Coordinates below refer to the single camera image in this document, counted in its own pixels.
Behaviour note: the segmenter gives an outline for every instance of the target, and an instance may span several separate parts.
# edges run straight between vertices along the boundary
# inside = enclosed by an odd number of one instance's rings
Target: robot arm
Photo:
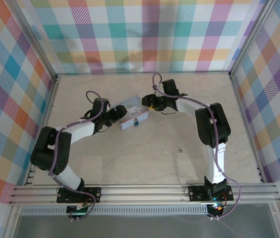
[[[52,177],[70,189],[79,191],[84,189],[84,180],[79,178],[68,165],[71,144],[86,136],[97,133],[104,125],[110,127],[127,113],[127,110],[122,105],[118,105],[107,111],[109,105],[108,100],[96,98],[93,103],[93,108],[90,111],[91,118],[99,113],[101,101],[104,103],[104,110],[97,118],[92,121],[86,121],[89,117],[85,115],[80,120],[82,123],[66,128],[59,135],[57,159]],[[42,128],[31,155],[31,163],[39,169],[47,171],[51,169],[54,160],[53,146],[55,144],[56,135],[61,128],[62,127],[52,128],[49,126]]]
[[[195,117],[195,111],[199,109],[203,109],[202,106],[200,106],[197,103],[194,103],[192,101],[188,101],[185,99],[177,99],[176,100],[176,108],[179,112],[187,113],[189,115],[192,115]],[[215,148],[212,148],[209,145],[206,145],[207,147],[207,157],[208,157],[208,163],[209,163],[209,172],[208,176],[206,178],[211,183],[220,183],[224,180],[223,175],[218,171],[218,168],[215,163]],[[218,164],[220,168],[222,168],[222,171],[224,171],[224,150],[225,150],[225,143],[219,144],[219,151],[218,151]]]
[[[179,93],[173,79],[163,81],[162,85],[164,92],[167,95],[186,98],[188,97],[187,94]],[[229,186],[227,186],[227,181],[222,173],[219,172],[215,163],[216,137],[214,123],[217,126],[219,136],[219,150],[217,160],[222,171],[224,171],[225,145],[227,143],[228,136],[231,134],[231,130],[222,106],[219,103],[209,105],[216,119],[213,121],[209,111],[206,108],[184,98],[172,98],[166,96],[157,96],[157,94],[150,94],[142,99],[142,105],[152,108],[156,111],[162,111],[165,108],[170,107],[176,111],[187,113],[196,118],[199,138],[207,147],[209,173],[207,176],[205,176],[205,185],[203,186],[203,191],[200,192],[201,195],[199,198],[195,198],[200,199],[204,193],[208,200],[212,200],[221,195],[223,192],[227,192],[227,189],[229,189]]]

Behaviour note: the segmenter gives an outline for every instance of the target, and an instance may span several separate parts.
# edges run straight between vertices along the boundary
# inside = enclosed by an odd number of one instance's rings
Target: vent grille
[[[132,215],[132,216],[160,216],[160,215],[198,215],[207,213],[206,205],[161,205],[161,206],[110,206],[97,205],[90,215]],[[23,207],[21,215],[67,215],[65,206],[27,206]]]

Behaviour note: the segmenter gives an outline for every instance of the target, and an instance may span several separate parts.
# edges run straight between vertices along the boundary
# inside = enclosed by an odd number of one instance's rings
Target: beige floor
[[[151,94],[151,74],[64,76],[60,80],[49,126],[78,120],[91,109],[87,90],[109,98],[111,104],[133,95]],[[255,160],[227,75],[163,74],[174,78],[180,93],[204,103],[219,102],[231,127],[225,152],[225,171],[239,182],[260,182]],[[149,111],[138,127],[86,137],[70,148],[69,165],[86,184],[198,183],[207,174],[207,160],[196,120],[184,113],[162,115]],[[36,171],[34,184],[53,184],[46,172]]]

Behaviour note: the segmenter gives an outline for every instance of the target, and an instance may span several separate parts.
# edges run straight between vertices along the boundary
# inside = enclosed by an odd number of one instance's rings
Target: plaid wall
[[[280,191],[280,0],[234,82],[265,175]]]
[[[264,0],[18,2],[56,72],[107,73],[228,70]]]
[[[0,231],[15,184],[24,179],[52,81],[0,0]]]

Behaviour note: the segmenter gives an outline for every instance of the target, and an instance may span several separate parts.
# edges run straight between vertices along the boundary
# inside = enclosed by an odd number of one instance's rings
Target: wire
[[[85,113],[84,118],[86,118],[92,110],[89,110]]]
[[[90,98],[88,97],[88,93],[91,93],[91,92],[93,92],[93,91],[87,91],[87,92],[86,92],[86,98],[87,98],[87,100],[93,105],[94,102],[91,101]],[[111,104],[110,104],[109,101],[108,101],[108,106],[109,106],[109,110],[111,110]]]
[[[102,131],[97,131],[97,132],[99,132],[99,133],[103,133],[103,132],[105,132],[105,131],[107,131],[109,129],[109,127],[107,128],[107,129],[105,129],[105,130],[102,130]]]
[[[193,184],[189,184],[189,185],[187,185],[187,186],[184,188],[184,194],[185,194],[186,196],[188,196],[188,197],[189,197],[189,193],[186,193],[186,189],[187,189],[189,186],[194,186],[194,185],[193,185]]]
[[[223,192],[223,195],[224,195],[224,206],[223,207],[226,207],[227,206],[227,195]]]
[[[152,84],[153,84],[153,87],[154,87],[154,89],[155,89],[156,91],[158,91],[161,95],[166,96],[166,97],[169,97],[169,98],[184,99],[184,100],[189,100],[189,101],[191,101],[191,102],[197,103],[197,104],[199,104],[199,105],[201,105],[201,106],[207,108],[207,110],[208,110],[209,113],[210,113],[211,119],[212,119],[213,121],[216,121],[215,116],[214,116],[214,114],[213,114],[213,111],[211,110],[211,108],[210,108],[208,105],[206,105],[206,104],[204,104],[204,103],[202,103],[202,102],[199,102],[199,101],[197,101],[197,100],[195,100],[195,99],[192,99],[192,98],[182,97],[182,96],[172,96],[172,95],[168,95],[168,94],[166,94],[166,93],[163,93],[163,92],[162,92],[160,89],[158,89],[158,87],[155,85],[155,82],[154,82],[155,75],[158,75],[158,76],[160,77],[160,83],[161,83],[161,81],[162,81],[162,76],[161,76],[159,73],[157,73],[157,72],[154,73],[153,76],[152,76]],[[236,184],[238,185],[238,188],[239,188],[239,195],[238,195],[238,199],[237,199],[236,203],[234,204],[234,206],[231,208],[230,211],[228,211],[226,214],[220,216],[221,218],[223,218],[223,217],[226,217],[227,215],[229,215],[229,214],[236,208],[237,204],[239,203],[240,198],[241,198],[241,186],[240,186],[240,184],[239,184],[236,180],[229,178],[229,177],[223,172],[223,170],[220,168],[220,166],[219,166],[219,164],[218,164],[219,136],[218,136],[218,128],[217,128],[217,124],[216,124],[216,123],[214,123],[214,129],[215,129],[215,138],[216,138],[216,149],[215,149],[215,164],[216,164],[216,167],[217,167],[218,171],[219,171],[227,180],[236,183]]]
[[[175,113],[177,113],[177,111],[175,111],[174,113],[163,113],[163,112],[161,111],[161,113],[162,113],[163,115],[170,115],[170,114],[175,114]]]
[[[90,101],[90,99],[88,98],[88,93],[96,94],[97,97],[101,98],[101,96],[100,96],[98,93],[96,93],[96,92],[94,92],[94,91],[87,91],[87,92],[86,92],[86,97],[87,97],[87,100],[88,100],[89,102],[91,102],[91,101]],[[55,175],[53,174],[53,170],[54,170],[54,168],[55,168],[56,161],[57,161],[58,140],[59,140],[59,136],[60,136],[60,134],[61,134],[62,131],[64,131],[65,129],[67,129],[67,128],[71,127],[71,126],[78,125],[78,124],[83,124],[83,123],[87,123],[87,122],[90,122],[90,121],[96,119],[98,116],[100,116],[100,114],[102,113],[103,109],[104,109],[104,102],[101,101],[101,108],[100,108],[100,110],[99,110],[99,112],[98,112],[97,115],[95,115],[95,116],[92,117],[92,118],[86,119],[86,120],[79,120],[79,121],[70,123],[70,124],[64,126],[63,128],[61,128],[61,129],[58,131],[58,133],[56,134],[55,149],[54,149],[54,159],[53,159],[53,163],[52,163],[52,166],[51,166],[51,168],[50,168],[50,171],[49,171],[48,175],[51,176],[60,186],[66,188],[67,190],[72,191],[72,192],[76,192],[76,193],[80,193],[80,194],[85,194],[85,195],[88,195],[88,196],[92,197],[92,199],[94,200],[94,203],[93,203],[91,209],[89,209],[85,215],[83,215],[82,217],[80,217],[80,219],[84,219],[84,218],[94,209],[95,203],[96,203],[96,198],[95,198],[94,195],[92,195],[91,193],[88,193],[88,192],[81,192],[81,191],[77,191],[77,190],[71,189],[71,188],[69,188],[69,187],[66,187],[66,186],[65,186],[64,184],[62,184],[62,183],[55,177]]]

